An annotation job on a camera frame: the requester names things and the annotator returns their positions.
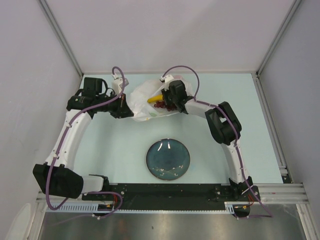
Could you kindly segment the blue ceramic plate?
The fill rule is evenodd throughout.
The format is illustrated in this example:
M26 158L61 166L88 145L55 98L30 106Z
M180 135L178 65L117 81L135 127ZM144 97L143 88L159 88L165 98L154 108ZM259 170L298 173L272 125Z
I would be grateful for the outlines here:
M162 181L174 181L189 169L191 156L180 141L164 138L156 141L146 152L145 162L149 172Z

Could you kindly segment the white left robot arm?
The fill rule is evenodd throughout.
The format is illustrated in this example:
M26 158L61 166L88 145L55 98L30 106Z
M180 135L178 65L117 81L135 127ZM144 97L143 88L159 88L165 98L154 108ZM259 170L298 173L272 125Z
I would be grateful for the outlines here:
M100 200L110 196L107 177L74 172L74 162L82 137L95 114L110 113L116 119L133 117L123 87L128 80L114 76L111 87L102 78L85 77L83 87L67 102L67 112L59 137L43 164L36 164L33 175L46 195L76 199L93 192Z

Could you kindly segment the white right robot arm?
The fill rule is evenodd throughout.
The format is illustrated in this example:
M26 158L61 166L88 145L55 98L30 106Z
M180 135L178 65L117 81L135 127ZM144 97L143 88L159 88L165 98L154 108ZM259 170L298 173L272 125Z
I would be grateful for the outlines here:
M258 192L253 189L253 181L245 168L240 149L242 126L226 101L214 105L188 95L182 80L162 80L162 98L169 107L174 106L180 113L206 119L213 139L221 144L229 168L231 196L242 201L248 195L257 198Z

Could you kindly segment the white plastic bag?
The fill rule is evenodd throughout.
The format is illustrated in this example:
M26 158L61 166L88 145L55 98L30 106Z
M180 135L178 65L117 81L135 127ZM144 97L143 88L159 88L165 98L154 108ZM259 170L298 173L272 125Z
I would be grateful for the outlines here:
M148 121L153 118L171 116L178 113L178 110L168 111L165 107L154 107L155 102L148 102L148 99L161 94L161 90L166 87L165 82L160 79L148 79L138 85L127 97L127 105L133 112L132 117L137 122Z

